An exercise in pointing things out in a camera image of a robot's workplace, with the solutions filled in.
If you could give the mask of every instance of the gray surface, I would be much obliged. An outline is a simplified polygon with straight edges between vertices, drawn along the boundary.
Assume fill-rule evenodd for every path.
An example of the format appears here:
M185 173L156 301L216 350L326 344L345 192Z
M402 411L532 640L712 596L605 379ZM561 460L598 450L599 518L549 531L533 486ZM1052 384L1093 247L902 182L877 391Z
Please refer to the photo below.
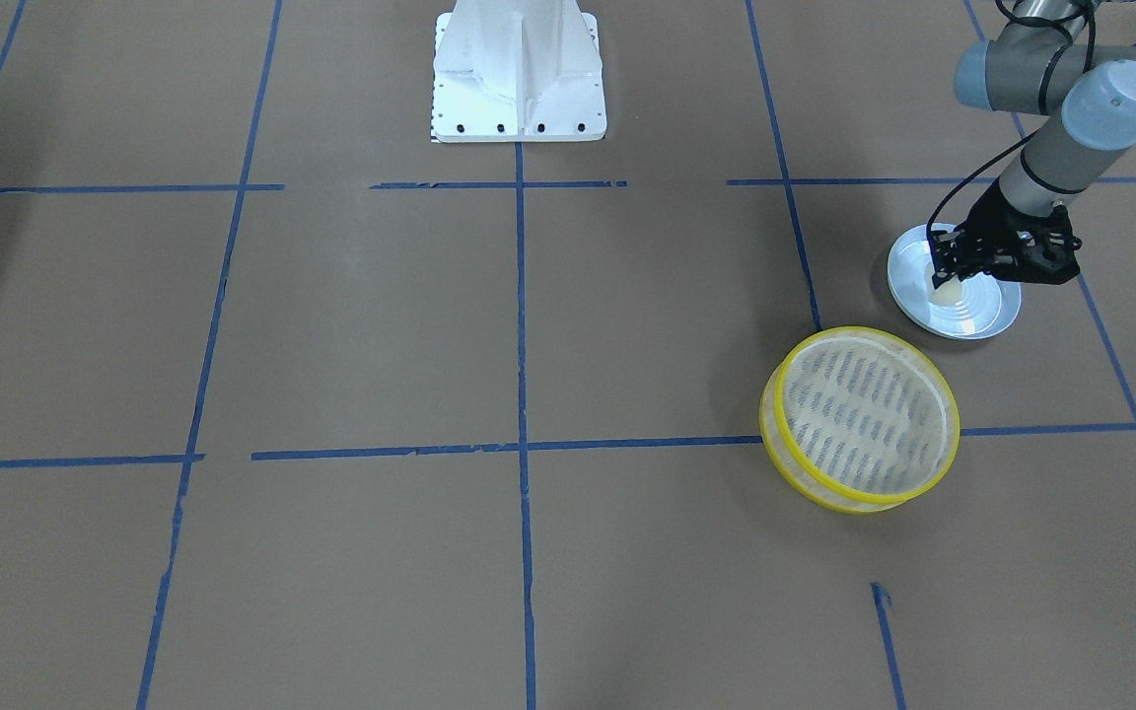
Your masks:
M984 343L893 306L887 249L947 185L793 192L824 325L914 342L966 426L1010 435L967 437L924 498L835 516L758 444L540 450L754 436L815 329L783 185L726 185L780 175L744 0L604 5L583 9L609 137L531 145L524 177L628 187L526 190L521 231L516 190L369 190L517 176L510 145L428 143L448 1L285 3L250 176L287 187L235 212L207 381L234 192L0 194L0 460L28 459L0 462L0 709L134 707L144 666L153 709L526 707L534 658L542 709L878 709L871 583L912 709L1136 707L1136 431L1011 428L1133 412L1076 283L1025 289ZM272 8L28 1L0 185L239 182ZM1100 19L1136 40L1136 3ZM963 3L758 0L757 20L795 178L961 176L1016 139L952 97ZM1072 220L1136 399L1136 184ZM193 431L206 458L181 467ZM506 453L250 460L442 444ZM152 454L175 458L122 459Z

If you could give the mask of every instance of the white mounting bracket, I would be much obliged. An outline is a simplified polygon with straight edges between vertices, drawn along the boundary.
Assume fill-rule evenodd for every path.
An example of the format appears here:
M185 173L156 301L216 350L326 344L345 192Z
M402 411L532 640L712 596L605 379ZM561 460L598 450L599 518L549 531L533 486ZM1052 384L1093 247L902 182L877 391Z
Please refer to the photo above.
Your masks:
M608 131L599 19L577 0L459 0L437 18L432 137L599 140Z

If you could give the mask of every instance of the light blue cap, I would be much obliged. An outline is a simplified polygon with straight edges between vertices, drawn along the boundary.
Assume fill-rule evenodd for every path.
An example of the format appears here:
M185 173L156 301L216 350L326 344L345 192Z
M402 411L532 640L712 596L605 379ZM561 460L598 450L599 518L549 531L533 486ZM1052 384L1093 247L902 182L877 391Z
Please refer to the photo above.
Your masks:
M954 94L963 107L992 111L988 102L988 41L978 41L959 59L954 72Z
M1100 64L1072 86L1060 115L1068 134L1085 148L1124 150L1136 144L1136 62Z

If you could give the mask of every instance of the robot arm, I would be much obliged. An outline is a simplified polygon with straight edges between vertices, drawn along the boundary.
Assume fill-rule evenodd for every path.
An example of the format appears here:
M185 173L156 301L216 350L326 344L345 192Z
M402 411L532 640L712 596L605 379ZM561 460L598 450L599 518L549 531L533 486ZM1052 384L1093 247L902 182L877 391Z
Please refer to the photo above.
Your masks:
M961 102L1055 115L958 228L929 231L934 287L979 273L1051 284L1080 273L1080 240L1067 207L1136 144L1136 44L1092 52L1072 44L1099 3L1021 0L996 41L983 41L961 59Z

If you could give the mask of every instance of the yellow-rimmed basket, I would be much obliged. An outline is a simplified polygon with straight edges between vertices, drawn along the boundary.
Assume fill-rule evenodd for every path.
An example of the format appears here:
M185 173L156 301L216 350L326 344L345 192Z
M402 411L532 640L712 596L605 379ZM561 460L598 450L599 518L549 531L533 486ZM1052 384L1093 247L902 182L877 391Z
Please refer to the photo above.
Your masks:
M761 436L785 479L840 512L887 511L937 485L959 451L959 406L905 341L866 327L807 339L766 384Z

